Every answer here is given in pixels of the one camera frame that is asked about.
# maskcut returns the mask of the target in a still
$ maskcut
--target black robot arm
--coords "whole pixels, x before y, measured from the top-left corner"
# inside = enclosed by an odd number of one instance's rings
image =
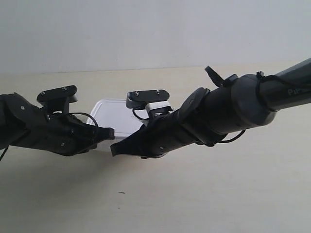
[[[96,121],[95,126],[85,124],[75,114],[91,116],[69,112],[76,92],[73,85],[43,91],[37,97],[42,108],[17,93],[0,95],[0,149],[11,145],[72,156],[114,139],[112,128],[98,127]]]
[[[270,76],[257,72],[224,80],[210,67],[206,72],[218,88],[198,88],[175,111],[164,90],[129,93],[128,108],[133,113],[146,109],[149,118],[138,131],[113,144],[112,154],[159,158],[192,143],[212,147],[271,123],[278,110],[311,102],[311,59]],[[233,132],[240,133],[225,140]]]

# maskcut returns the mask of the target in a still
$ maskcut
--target white plastic container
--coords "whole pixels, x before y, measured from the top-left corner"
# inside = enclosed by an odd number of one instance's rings
[[[147,118],[145,110],[137,111],[137,115]],[[110,127],[115,130],[115,140],[106,140],[98,144],[96,150],[111,152],[110,146],[113,143],[120,142],[134,132],[140,129],[142,122],[132,113],[132,109],[126,107],[126,100],[103,99],[96,103],[92,112],[92,117],[100,127]],[[94,122],[88,118],[87,124],[94,125]]]

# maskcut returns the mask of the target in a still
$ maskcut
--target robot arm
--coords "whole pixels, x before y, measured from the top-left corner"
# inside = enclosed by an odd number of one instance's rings
[[[37,97],[42,108],[17,93],[0,95],[0,149],[11,145],[73,156],[114,139],[112,128],[84,124],[74,114],[88,114],[69,112],[76,92],[75,86],[43,91]]]
[[[206,72],[218,88],[198,88],[175,111],[164,90],[129,93],[127,107],[133,113],[146,109],[149,118],[138,131],[113,144],[112,154],[160,158],[193,143],[212,147],[271,123],[281,109],[311,102],[311,59],[270,76],[234,74],[223,80],[210,67]],[[224,140],[239,131],[237,137]]]

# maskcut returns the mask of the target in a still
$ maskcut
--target white table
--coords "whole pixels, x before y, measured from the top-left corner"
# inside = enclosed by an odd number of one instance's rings
[[[224,77],[295,62],[213,66]],[[178,108],[198,87],[214,89],[203,67],[1,75],[0,93],[28,101],[74,84],[72,111],[104,98],[162,88]],[[3,233],[306,233],[311,231],[311,105],[279,112],[266,127],[213,148],[191,145],[161,159],[92,151],[66,158],[10,147],[0,163]]]

